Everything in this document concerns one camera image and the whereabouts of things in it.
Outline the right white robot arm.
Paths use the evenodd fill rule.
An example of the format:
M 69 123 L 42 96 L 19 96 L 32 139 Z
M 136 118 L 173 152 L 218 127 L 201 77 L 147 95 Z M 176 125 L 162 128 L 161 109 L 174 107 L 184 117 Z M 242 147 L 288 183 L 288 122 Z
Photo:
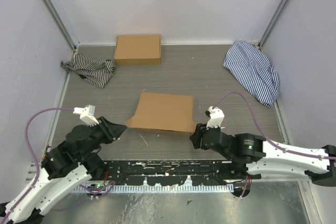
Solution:
M 335 186 L 333 145 L 301 148 L 250 133 L 228 135 L 206 124 L 197 124 L 190 141 L 195 149 L 217 152 L 230 161 L 230 171 L 237 179 L 276 174 L 309 178 L 318 186 Z

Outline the right aluminium frame post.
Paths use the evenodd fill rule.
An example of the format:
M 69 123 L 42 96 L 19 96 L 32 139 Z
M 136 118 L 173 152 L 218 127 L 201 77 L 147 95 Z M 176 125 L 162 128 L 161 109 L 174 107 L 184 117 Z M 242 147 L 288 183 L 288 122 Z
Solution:
M 259 49 L 262 49 L 263 46 L 266 44 L 266 41 L 268 40 L 269 36 L 271 35 L 273 29 L 275 28 L 277 22 L 281 18 L 281 15 L 285 11 L 285 9 L 286 9 L 286 7 L 288 6 L 289 3 L 290 3 L 290 0 L 281 0 L 280 1 L 276 11 L 274 12 L 270 22 L 267 25 L 267 28 L 266 28 L 265 32 L 263 33 L 263 35 L 260 39 L 260 42 L 257 45 Z

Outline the folded closed cardboard box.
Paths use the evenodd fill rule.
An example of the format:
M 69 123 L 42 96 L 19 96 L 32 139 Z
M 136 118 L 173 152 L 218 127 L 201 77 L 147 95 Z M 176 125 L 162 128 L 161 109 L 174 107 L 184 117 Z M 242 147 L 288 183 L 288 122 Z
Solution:
M 114 61 L 120 66 L 160 65 L 161 35 L 119 35 Z

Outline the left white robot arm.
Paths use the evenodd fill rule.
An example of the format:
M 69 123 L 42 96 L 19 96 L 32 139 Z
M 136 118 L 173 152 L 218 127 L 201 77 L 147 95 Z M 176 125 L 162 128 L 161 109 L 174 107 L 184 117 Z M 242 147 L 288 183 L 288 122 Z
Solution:
M 97 149 L 118 140 L 126 125 L 104 117 L 94 125 L 77 125 L 42 161 L 33 180 L 15 199 L 1 204 L 2 223 L 41 223 L 46 213 L 71 190 L 100 180 L 106 164 Z

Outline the left aluminium frame post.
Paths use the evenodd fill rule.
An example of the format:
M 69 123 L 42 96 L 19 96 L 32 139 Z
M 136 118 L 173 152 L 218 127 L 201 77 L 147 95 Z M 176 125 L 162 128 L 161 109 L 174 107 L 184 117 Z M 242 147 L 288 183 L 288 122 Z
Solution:
M 45 7 L 47 8 L 49 14 L 51 15 L 52 19 L 54 20 L 56 26 L 58 27 L 59 31 L 63 35 L 65 41 L 69 45 L 72 50 L 78 49 L 77 44 L 72 39 L 68 28 L 65 26 L 65 23 L 62 21 L 59 13 L 57 12 L 55 5 L 53 4 L 52 0 L 41 0 Z

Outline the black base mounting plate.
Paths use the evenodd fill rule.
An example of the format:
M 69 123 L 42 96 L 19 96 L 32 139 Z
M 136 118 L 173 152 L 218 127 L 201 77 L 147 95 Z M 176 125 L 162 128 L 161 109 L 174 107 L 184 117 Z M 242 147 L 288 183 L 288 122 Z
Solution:
M 105 170 L 92 180 L 112 180 L 116 185 L 227 185 L 230 180 L 246 178 L 246 167 L 222 160 L 113 160 L 105 161 Z

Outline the blue white striped cloth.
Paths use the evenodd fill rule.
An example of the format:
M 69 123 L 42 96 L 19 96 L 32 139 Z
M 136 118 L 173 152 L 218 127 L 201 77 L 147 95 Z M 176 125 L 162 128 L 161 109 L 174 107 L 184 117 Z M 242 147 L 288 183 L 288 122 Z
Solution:
M 273 107 L 279 97 L 280 76 L 262 51 L 238 40 L 226 53 L 223 67 L 258 102 L 268 108 Z

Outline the aluminium frame post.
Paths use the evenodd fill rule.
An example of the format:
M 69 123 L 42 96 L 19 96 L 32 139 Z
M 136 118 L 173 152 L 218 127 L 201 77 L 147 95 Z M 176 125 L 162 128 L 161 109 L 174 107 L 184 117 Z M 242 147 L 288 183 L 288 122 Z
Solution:
M 286 7 L 288 6 L 289 3 L 290 3 L 290 0 L 281 0 L 280 1 L 276 11 L 274 12 L 270 22 L 267 25 L 267 28 L 266 28 L 265 32 L 263 33 L 263 35 L 260 39 L 260 42 L 257 45 L 259 49 L 262 49 L 263 46 L 266 44 L 266 41 L 268 40 L 269 36 L 271 35 L 273 29 L 275 28 L 277 22 L 281 18 L 281 15 L 285 11 L 285 9 L 286 9 Z
M 54 20 L 56 26 L 58 27 L 59 31 L 63 35 L 65 41 L 69 45 L 72 50 L 78 49 L 77 44 L 72 39 L 68 28 L 65 26 L 65 23 L 62 21 L 59 13 L 57 12 L 55 5 L 53 4 L 52 0 L 41 0 L 45 7 L 47 8 L 49 14 L 51 15 L 52 19 Z

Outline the cardboard box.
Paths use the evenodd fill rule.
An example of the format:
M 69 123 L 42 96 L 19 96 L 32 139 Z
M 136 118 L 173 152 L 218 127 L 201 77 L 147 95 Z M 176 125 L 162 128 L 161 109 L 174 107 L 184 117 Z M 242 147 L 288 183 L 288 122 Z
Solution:
M 114 61 L 120 66 L 160 65 L 161 35 L 119 35 Z
M 134 116 L 125 124 L 138 130 L 190 135 L 196 128 L 193 105 L 189 95 L 142 92 Z

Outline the black white striped cloth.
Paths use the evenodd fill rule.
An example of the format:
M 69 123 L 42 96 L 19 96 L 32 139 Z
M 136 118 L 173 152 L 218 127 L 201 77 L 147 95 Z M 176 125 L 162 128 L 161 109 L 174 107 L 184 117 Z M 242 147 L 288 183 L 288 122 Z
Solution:
M 82 80 L 103 89 L 113 76 L 116 66 L 112 60 L 92 59 L 76 52 L 60 66 L 67 72 L 75 72 Z

